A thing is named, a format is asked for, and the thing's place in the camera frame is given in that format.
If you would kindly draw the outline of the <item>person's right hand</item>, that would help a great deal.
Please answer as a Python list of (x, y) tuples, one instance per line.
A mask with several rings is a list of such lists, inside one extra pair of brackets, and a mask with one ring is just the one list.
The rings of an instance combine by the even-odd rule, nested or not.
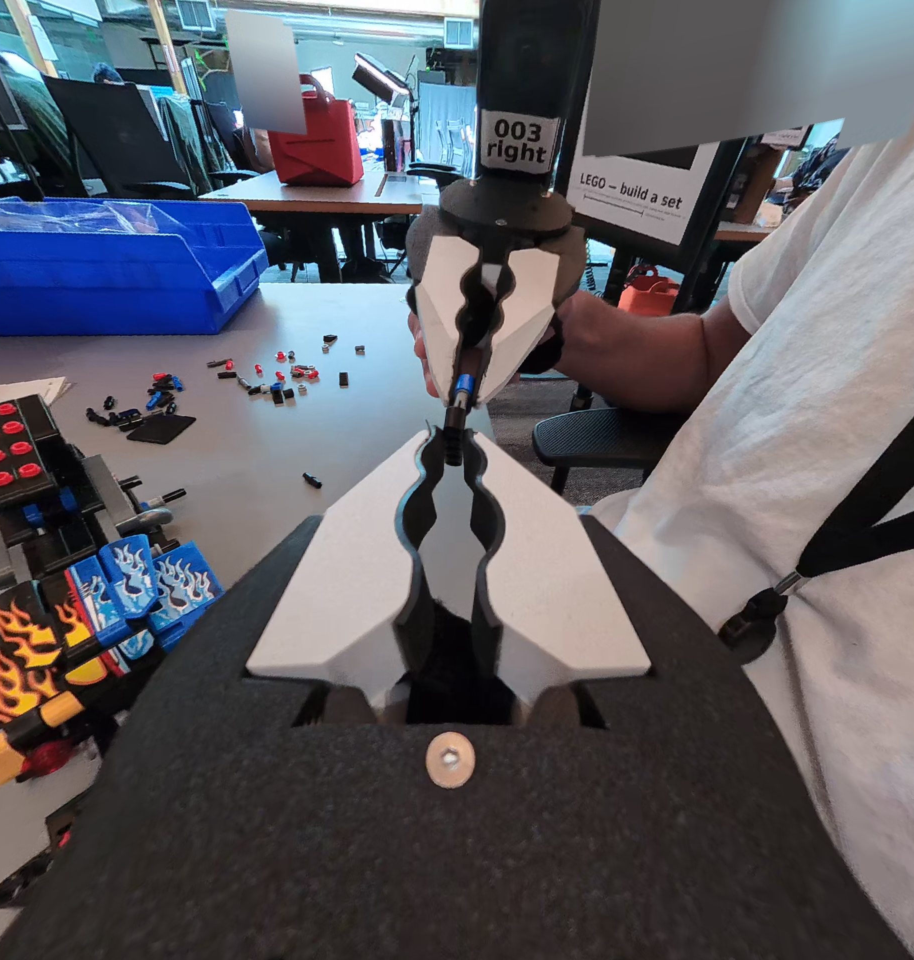
[(413, 350), (420, 363), (425, 390), (431, 398), (438, 400), (441, 403), (445, 403), (446, 400), (441, 399), (441, 393), (438, 388), (440, 386), (443, 387), (443, 395), (445, 397), (450, 394), (450, 388), (453, 382), (453, 365), (450, 365), (447, 369), (442, 368), (439, 371), (442, 374), (442, 379), (436, 377), (435, 367), (431, 364), (428, 358), (424, 330), (420, 323), (420, 319), (414, 310), (410, 310), (408, 314), (407, 327), (414, 340)]

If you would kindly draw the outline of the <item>black square lego plate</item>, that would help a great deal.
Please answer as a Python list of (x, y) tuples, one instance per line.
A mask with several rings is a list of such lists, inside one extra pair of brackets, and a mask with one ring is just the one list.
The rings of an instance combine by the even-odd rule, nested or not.
[(195, 425), (195, 416), (183, 414), (154, 414), (144, 418), (138, 426), (127, 432), (131, 442), (166, 446)]

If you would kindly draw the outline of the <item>white task sign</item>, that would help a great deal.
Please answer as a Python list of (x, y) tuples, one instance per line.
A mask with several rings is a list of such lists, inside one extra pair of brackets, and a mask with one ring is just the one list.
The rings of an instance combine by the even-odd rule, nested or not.
[(710, 174), (719, 143), (635, 155), (595, 156), (579, 140), (567, 198), (584, 217), (677, 246)]

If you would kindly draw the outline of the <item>person's white t-shirt torso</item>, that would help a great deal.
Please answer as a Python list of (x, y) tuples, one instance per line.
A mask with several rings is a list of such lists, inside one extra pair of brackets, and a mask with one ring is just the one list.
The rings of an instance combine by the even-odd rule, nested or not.
[[(914, 121), (851, 149), (727, 294), (749, 342), (643, 486), (591, 510), (715, 628), (914, 415)], [(914, 955), (914, 550), (801, 584), (746, 675)]]

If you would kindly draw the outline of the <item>red felt bag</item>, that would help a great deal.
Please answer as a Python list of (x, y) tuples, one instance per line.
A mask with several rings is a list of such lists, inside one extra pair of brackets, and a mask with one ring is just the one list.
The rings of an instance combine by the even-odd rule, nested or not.
[(268, 131), (273, 166), (285, 186), (351, 187), (364, 176), (351, 101), (339, 100), (310, 74), (300, 74), (306, 132)]

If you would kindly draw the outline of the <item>wooden table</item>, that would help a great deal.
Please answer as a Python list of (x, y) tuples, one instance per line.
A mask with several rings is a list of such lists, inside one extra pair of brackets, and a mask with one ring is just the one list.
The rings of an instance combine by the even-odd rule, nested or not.
[(420, 214), (436, 206), (439, 189), (432, 180), (382, 167), (365, 168), (352, 186), (288, 186), (276, 172), (258, 174), (203, 194), (207, 202), (235, 202), (250, 212), (362, 215), (379, 219), (399, 214)]

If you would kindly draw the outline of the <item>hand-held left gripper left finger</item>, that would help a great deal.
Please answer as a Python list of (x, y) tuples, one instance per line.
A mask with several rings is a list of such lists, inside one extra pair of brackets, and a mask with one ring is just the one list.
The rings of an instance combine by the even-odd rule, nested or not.
[(437, 520), (436, 486), (437, 431), (427, 429), (327, 509), (247, 660), (250, 675), (349, 687), (385, 707), (430, 651), (420, 547)]

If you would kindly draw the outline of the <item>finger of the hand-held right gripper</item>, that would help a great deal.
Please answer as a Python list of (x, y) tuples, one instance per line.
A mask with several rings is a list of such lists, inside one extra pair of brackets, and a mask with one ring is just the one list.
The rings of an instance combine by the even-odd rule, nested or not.
[(515, 375), (541, 342), (554, 314), (558, 253), (532, 247), (509, 253), (510, 290), (498, 300), (498, 324), (490, 335), (486, 369), (476, 406), (485, 405)]
[(470, 300), (465, 283), (479, 275), (480, 250), (456, 236), (436, 236), (430, 244), (421, 280), (414, 291), (414, 311), (419, 318), (427, 346), (428, 358), (436, 378), (443, 379), (441, 369), (453, 365), (453, 382), (449, 395), (439, 386), (441, 403), (448, 405), (458, 376), (479, 376), (482, 348), (471, 341), (463, 330), (469, 323)]

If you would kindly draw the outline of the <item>studio light panel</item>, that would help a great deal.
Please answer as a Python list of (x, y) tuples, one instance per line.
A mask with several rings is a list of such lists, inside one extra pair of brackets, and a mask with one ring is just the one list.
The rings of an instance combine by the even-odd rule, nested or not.
[(354, 54), (352, 79), (376, 99), (393, 104), (410, 98), (412, 91), (406, 79), (364, 53)]

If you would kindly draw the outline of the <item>black office chair seat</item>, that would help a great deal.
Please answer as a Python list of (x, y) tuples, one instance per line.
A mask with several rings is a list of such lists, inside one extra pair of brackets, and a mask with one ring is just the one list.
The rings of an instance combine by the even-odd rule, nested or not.
[(687, 420), (685, 414), (586, 409), (538, 422), (532, 447), (553, 468), (550, 488), (561, 495), (574, 468), (636, 470), (648, 478)]

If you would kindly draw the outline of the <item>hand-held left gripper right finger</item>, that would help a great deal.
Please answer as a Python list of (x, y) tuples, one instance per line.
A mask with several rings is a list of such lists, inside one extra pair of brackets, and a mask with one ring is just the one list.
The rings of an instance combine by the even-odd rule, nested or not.
[(481, 670), (534, 707), (574, 682), (643, 677), (651, 660), (583, 518), (478, 431), (463, 434), (475, 574), (473, 647)]

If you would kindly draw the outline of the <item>lego truck model with flames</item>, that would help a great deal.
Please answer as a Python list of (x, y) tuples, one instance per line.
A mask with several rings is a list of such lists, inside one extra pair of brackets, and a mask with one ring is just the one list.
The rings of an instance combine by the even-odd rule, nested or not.
[(0, 399), (0, 786), (103, 758), (122, 717), (224, 595), (169, 505), (63, 435), (39, 394)]

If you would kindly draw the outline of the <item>clear plastic bag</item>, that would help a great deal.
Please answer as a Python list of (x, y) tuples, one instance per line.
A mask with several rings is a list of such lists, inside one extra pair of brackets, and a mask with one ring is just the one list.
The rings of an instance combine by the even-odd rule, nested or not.
[(0, 233), (178, 235), (191, 231), (161, 207), (143, 201), (0, 199)]

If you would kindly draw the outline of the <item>blue plastic bin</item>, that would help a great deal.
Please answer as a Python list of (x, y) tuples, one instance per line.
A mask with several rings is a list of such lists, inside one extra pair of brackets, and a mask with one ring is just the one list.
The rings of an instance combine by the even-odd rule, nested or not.
[(237, 202), (143, 203), (191, 236), (0, 232), (0, 337), (223, 330), (269, 266), (251, 215)]

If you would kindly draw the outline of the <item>black pin with blue connector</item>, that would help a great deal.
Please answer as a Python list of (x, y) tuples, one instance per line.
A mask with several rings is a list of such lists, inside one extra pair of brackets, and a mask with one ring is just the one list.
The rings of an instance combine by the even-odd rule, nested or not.
[(464, 457), (464, 439), (467, 418), (474, 408), (475, 378), (463, 373), (458, 375), (447, 402), (441, 428), (443, 462), (447, 467), (460, 467)]

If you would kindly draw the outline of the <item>pile of small lego pieces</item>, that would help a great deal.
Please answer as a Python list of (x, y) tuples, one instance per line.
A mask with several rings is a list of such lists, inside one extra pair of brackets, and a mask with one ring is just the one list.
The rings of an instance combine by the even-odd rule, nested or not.
[[(270, 375), (257, 363), (252, 369), (241, 367), (235, 357), (228, 356), (207, 361), (205, 368), (220, 382), (234, 383), (248, 398), (268, 398), (275, 407), (296, 404), (306, 397), (308, 387), (322, 381), (321, 370), (311, 363), (298, 363), (293, 350), (277, 351), (272, 357)], [(136, 433), (140, 427), (149, 427), (155, 420), (167, 426), (184, 428), (193, 417), (184, 414), (181, 402), (187, 384), (173, 372), (157, 371), (146, 389), (142, 405), (124, 407), (116, 396), (108, 394), (100, 408), (88, 407), (84, 417), (92, 425), (113, 428), (122, 433)]]

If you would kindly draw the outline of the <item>person's right forearm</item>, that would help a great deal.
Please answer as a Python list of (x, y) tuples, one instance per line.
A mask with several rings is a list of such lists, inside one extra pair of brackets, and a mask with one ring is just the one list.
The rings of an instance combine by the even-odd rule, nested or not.
[(704, 315), (657, 318), (579, 292), (558, 317), (557, 371), (616, 407), (651, 414), (691, 414), (751, 338), (727, 298)]

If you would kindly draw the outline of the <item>white instruction booklet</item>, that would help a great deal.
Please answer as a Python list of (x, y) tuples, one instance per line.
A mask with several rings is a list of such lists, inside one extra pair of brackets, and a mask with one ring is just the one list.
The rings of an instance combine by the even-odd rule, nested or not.
[(48, 406), (63, 397), (73, 384), (65, 377), (35, 379), (0, 384), (0, 403), (38, 396)]

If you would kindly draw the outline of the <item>orange bag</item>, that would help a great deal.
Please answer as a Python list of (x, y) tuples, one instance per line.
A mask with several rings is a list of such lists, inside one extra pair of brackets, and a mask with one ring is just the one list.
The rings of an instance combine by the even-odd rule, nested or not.
[(643, 317), (667, 317), (680, 293), (680, 283), (653, 265), (634, 266), (625, 281), (618, 308)]

